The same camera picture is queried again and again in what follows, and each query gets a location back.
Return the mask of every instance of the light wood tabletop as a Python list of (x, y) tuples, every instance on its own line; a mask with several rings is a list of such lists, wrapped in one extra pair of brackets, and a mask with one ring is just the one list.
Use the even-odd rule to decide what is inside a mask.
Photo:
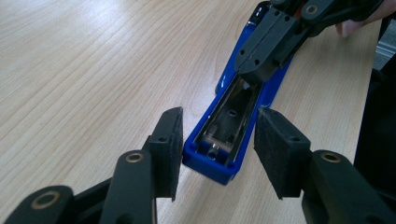
[[(184, 139), (214, 99), (259, 1), (0, 2), (0, 222), (30, 193), (108, 179), (161, 113), (184, 108)], [(379, 30), (334, 27), (297, 52), (274, 101), (312, 142), (353, 161)], [(304, 223), (277, 199), (253, 150), (226, 187), (182, 165), (160, 223)]]

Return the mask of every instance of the human hand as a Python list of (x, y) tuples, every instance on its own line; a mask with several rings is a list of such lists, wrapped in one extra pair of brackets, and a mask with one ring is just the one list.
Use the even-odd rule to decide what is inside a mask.
[(368, 23), (386, 18), (395, 11), (396, 0), (384, 0), (381, 6), (365, 21), (343, 21), (342, 23), (338, 23), (336, 25), (337, 33), (342, 37), (346, 37)]

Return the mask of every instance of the blue plastic frame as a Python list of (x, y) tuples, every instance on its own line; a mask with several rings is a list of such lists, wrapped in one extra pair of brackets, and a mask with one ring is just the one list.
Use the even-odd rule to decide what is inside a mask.
[(216, 98), (213, 100), (212, 104), (206, 110), (202, 118), (199, 120), (198, 124), (192, 130), (183, 148), (183, 164), (222, 185), (227, 185), (240, 170), (242, 161), (248, 148), (248, 142), (253, 131), (254, 124), (256, 122), (257, 108), (259, 107), (259, 105), (264, 105), (266, 107), (271, 106), (271, 103), (274, 101), (283, 77), (285, 76), (290, 65), (290, 63), (287, 63), (283, 68), (278, 69), (276, 73), (267, 82), (265, 82), (264, 86), (262, 87), (259, 99), (257, 101), (257, 104), (255, 105), (252, 118), (247, 126), (246, 134), (242, 139), (242, 144), (235, 161), (230, 161), (228, 166), (224, 166), (223, 164), (212, 161), (206, 156), (196, 152), (199, 143), (195, 142), (194, 139), (203, 128), (209, 115), (212, 113), (221, 96), (224, 94), (231, 81), (235, 77), (236, 71), (234, 68), (234, 64), (236, 53), (243, 46), (245, 41), (250, 37), (255, 29), (256, 26), (249, 22), (244, 27), (242, 34), (239, 36), (239, 39), (236, 42), (233, 53), (229, 61), (227, 62), (227, 65), (216, 87)]

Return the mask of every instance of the black pants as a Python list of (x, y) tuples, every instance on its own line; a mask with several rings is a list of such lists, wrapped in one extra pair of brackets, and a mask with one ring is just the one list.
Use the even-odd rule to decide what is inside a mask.
[(373, 71), (355, 166), (396, 209), (396, 57)]

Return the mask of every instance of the floor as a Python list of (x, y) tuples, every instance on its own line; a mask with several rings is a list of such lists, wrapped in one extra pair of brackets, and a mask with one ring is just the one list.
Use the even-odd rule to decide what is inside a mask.
[(393, 56), (396, 52), (396, 20), (393, 20), (388, 30), (379, 40), (375, 51), (374, 68), (380, 70), (382, 66)]

